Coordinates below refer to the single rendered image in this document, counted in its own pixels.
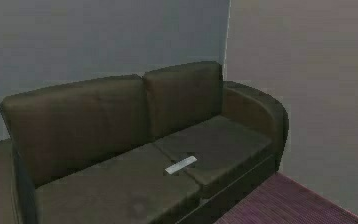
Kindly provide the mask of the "white remote control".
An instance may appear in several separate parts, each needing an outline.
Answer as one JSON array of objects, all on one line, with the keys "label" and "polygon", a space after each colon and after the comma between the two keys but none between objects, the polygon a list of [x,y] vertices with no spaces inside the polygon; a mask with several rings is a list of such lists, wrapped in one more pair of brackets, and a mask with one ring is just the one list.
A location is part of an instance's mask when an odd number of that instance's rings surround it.
[{"label": "white remote control", "polygon": [[190,157],[187,157],[169,167],[167,167],[165,169],[165,171],[169,174],[169,175],[172,175],[178,171],[180,171],[181,169],[193,164],[194,162],[197,161],[197,158],[195,156],[190,156]]}]

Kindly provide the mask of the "dark brown sofa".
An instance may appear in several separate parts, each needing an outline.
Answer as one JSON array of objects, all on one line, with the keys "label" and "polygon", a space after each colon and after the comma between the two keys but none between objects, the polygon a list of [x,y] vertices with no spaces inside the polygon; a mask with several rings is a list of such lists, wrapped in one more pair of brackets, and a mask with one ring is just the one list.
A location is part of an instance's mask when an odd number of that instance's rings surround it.
[{"label": "dark brown sofa", "polygon": [[0,113],[0,224],[213,224],[279,169],[289,131],[277,99],[214,61],[15,94]]}]

